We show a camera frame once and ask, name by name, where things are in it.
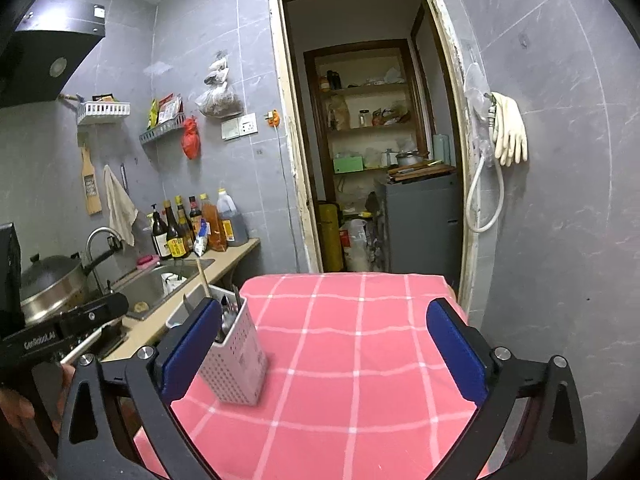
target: kitchen sink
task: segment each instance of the kitchen sink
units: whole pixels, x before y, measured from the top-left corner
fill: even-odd
[[[212,259],[200,261],[203,269],[209,267],[213,262]],[[162,286],[162,275],[168,272],[185,277],[187,280],[166,294],[164,286]],[[123,282],[116,284],[113,290],[127,297],[129,301],[127,316],[134,319],[145,319],[174,294],[180,293],[184,285],[197,273],[198,265],[195,260],[158,262],[149,269],[133,274],[129,279],[124,278]]]

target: red plastic bag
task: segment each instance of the red plastic bag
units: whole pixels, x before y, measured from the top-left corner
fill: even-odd
[[[184,133],[182,134],[182,150],[187,158],[193,160],[200,154],[200,136],[198,135],[198,123],[191,116],[184,120]]]

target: pot lid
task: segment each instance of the pot lid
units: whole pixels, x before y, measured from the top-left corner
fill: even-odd
[[[55,285],[81,265],[80,258],[69,256],[47,256],[41,260],[40,254],[34,254],[29,259],[31,267],[20,275],[21,301]]]

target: blue gripper pad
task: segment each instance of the blue gripper pad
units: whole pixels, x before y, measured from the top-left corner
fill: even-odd
[[[162,366],[160,396],[166,404],[184,397],[221,325],[220,302],[209,300],[209,304],[176,344]]]
[[[427,307],[427,329],[460,394],[476,406],[481,406],[488,394],[485,382],[486,367],[456,326],[452,315],[466,328],[446,300],[438,298],[431,301]]]

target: orange bottle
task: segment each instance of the orange bottle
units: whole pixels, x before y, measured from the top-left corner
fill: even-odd
[[[226,251],[226,236],[222,229],[222,222],[218,217],[218,209],[211,202],[206,193],[200,195],[202,217],[209,224],[209,247],[214,251]]]

